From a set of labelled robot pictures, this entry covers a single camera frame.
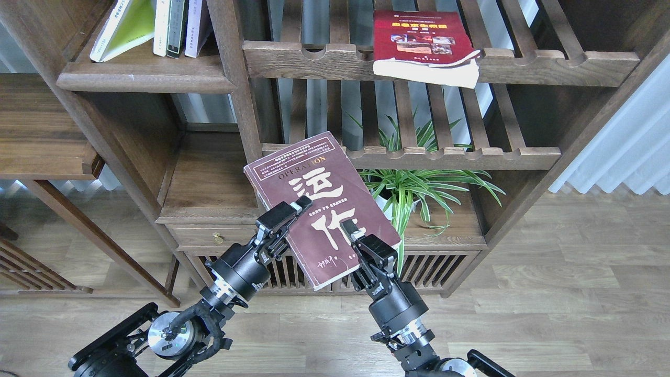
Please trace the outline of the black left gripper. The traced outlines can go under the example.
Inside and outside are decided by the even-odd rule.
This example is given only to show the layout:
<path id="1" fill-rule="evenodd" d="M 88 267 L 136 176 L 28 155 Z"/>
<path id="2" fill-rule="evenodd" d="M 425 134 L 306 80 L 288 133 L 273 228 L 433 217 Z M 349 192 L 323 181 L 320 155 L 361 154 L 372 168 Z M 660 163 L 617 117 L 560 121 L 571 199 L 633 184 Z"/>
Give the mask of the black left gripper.
<path id="1" fill-rule="evenodd" d="M 216 279 L 204 294 L 210 306 L 248 308 L 248 302 L 270 279 L 267 266 L 280 260 L 288 249 L 287 232 L 292 222 L 310 208 L 312 200 L 301 196 L 290 204 L 281 202 L 256 220 L 258 233 L 247 244 L 234 243 L 211 266 Z"/>

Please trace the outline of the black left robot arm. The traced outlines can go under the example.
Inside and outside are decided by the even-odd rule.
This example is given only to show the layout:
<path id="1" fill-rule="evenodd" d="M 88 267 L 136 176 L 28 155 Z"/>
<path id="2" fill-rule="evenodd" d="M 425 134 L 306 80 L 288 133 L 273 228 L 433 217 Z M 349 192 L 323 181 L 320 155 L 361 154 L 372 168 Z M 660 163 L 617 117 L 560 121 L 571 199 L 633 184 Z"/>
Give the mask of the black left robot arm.
<path id="1" fill-rule="evenodd" d="M 302 196 L 268 210 L 256 220 L 258 233 L 248 243 L 233 244 L 211 263 L 215 281 L 201 289 L 200 301 L 181 312 L 145 305 L 72 356 L 70 370 L 76 376 L 144 376 L 136 358 L 151 349 L 173 362 L 163 376 L 182 376 L 196 363 L 229 349 L 232 339 L 222 328 L 235 314 L 233 308 L 246 308 L 269 281 L 268 266 L 287 250 L 289 228 L 311 204 Z"/>

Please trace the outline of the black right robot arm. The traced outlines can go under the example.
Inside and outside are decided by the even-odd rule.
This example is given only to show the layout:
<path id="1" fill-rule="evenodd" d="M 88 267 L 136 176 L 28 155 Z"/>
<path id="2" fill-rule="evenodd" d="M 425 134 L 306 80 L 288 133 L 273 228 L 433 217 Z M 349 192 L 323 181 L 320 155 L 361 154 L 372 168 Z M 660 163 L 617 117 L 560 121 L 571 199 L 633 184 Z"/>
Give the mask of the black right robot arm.
<path id="1" fill-rule="evenodd" d="M 406 376 L 512 376 L 476 349 L 467 357 L 440 358 L 430 345 L 434 339 L 421 317 L 428 311 L 417 290 L 396 274 L 397 251 L 375 235 L 366 235 L 352 220 L 341 224 L 361 266 L 351 274 L 354 288 L 372 299 L 368 307 L 380 331 L 371 340 L 381 342 L 400 362 Z"/>

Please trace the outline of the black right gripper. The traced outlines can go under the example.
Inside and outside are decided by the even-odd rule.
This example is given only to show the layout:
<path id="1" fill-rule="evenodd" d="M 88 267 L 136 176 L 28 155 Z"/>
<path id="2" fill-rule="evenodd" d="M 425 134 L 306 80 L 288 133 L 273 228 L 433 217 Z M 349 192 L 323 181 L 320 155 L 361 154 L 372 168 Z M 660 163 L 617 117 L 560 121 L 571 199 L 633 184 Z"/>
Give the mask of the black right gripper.
<path id="1" fill-rule="evenodd" d="M 355 290 L 364 289 L 373 299 L 368 309 L 383 334 L 397 336 L 426 313 L 428 306 L 409 282 L 399 281 L 399 255 L 392 246 L 376 235 L 366 236 L 353 219 L 341 222 L 340 228 L 360 260 L 361 267 L 350 274 Z"/>

